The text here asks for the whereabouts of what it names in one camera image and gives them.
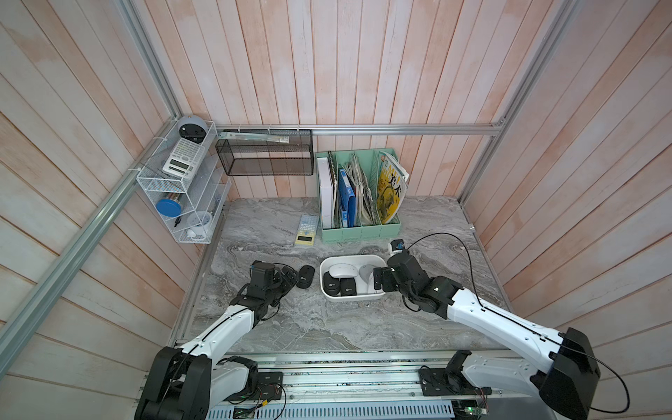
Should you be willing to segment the white mouse wide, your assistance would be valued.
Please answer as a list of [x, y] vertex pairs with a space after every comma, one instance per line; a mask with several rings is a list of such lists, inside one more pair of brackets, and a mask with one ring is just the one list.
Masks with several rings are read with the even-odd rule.
[[329, 273], [333, 278], [357, 278], [359, 270], [352, 264], [334, 264], [329, 268]]

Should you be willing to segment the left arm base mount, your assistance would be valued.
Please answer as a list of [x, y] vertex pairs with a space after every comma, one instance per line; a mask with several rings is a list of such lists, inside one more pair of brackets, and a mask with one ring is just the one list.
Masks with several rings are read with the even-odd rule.
[[221, 368], [236, 363], [248, 369], [248, 379], [245, 386], [239, 392], [226, 395], [226, 402], [231, 404], [240, 403], [254, 397], [261, 398], [264, 401], [280, 399], [282, 395], [281, 386], [284, 379], [282, 372], [271, 371], [260, 373], [256, 361], [242, 356], [231, 356], [221, 359], [217, 362], [216, 367]]

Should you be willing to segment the white mouse slim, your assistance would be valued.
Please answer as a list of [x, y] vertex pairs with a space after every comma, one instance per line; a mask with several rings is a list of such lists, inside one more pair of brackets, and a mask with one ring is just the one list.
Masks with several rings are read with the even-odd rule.
[[367, 288], [371, 289], [374, 287], [374, 269], [376, 266], [371, 264], [366, 264], [359, 269], [359, 276], [362, 281], [365, 282]]

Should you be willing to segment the black mouse wide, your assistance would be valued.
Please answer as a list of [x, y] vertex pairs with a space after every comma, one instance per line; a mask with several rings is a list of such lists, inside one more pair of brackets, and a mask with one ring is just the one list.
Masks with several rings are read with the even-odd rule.
[[357, 295], [357, 285], [354, 278], [341, 278], [341, 297], [353, 297]]

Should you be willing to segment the black mouse with logo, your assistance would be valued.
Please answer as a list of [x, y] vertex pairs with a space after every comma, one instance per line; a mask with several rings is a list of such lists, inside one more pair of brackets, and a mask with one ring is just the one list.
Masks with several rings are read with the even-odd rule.
[[322, 286], [327, 296], [337, 297], [341, 294], [341, 280], [333, 278], [328, 271], [323, 273]]

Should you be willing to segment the black mouse plain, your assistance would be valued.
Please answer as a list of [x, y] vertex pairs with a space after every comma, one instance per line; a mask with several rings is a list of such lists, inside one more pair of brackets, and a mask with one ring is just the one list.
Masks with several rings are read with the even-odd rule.
[[313, 284], [313, 278], [315, 276], [315, 269], [311, 265], [304, 265], [299, 269], [299, 278], [297, 279], [296, 286], [299, 289], [305, 290], [309, 289]]

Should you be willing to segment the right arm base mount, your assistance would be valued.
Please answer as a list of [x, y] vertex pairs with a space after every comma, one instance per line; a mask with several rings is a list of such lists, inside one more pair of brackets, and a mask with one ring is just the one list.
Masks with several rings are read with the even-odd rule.
[[487, 397], [492, 394], [490, 387], [474, 387], [463, 375], [464, 363], [472, 352], [458, 350], [446, 367], [431, 369], [423, 365], [418, 369], [419, 381], [424, 397], [476, 396]]

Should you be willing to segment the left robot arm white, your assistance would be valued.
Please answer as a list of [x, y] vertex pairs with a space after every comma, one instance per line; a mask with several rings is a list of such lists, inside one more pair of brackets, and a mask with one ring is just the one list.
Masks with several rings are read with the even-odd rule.
[[241, 287], [213, 325], [180, 346], [161, 349], [150, 367], [136, 408], [136, 419], [204, 419], [225, 401], [253, 402], [255, 411], [272, 400], [286, 400], [283, 374], [261, 374], [258, 364], [242, 356], [228, 356], [241, 337], [264, 320], [270, 308], [299, 281], [287, 264], [255, 261], [250, 282]]

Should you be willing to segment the white storage box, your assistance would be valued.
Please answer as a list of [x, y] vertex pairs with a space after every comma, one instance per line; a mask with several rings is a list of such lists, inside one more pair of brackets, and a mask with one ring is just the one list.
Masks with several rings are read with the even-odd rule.
[[332, 302], [380, 299], [385, 292], [375, 280], [374, 269], [386, 267], [378, 255], [328, 257], [320, 264], [320, 289]]

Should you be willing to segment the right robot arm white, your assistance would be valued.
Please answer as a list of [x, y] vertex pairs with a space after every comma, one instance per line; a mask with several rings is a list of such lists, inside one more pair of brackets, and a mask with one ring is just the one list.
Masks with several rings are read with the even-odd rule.
[[432, 278], [408, 251], [375, 268], [374, 287], [400, 292], [418, 307], [488, 336], [520, 360], [488, 359], [468, 350], [453, 355], [442, 371], [420, 374], [433, 394], [475, 394], [484, 388], [509, 390], [541, 400], [569, 419], [586, 419], [600, 381], [600, 368], [587, 336], [574, 328], [558, 332], [495, 309], [460, 283]]

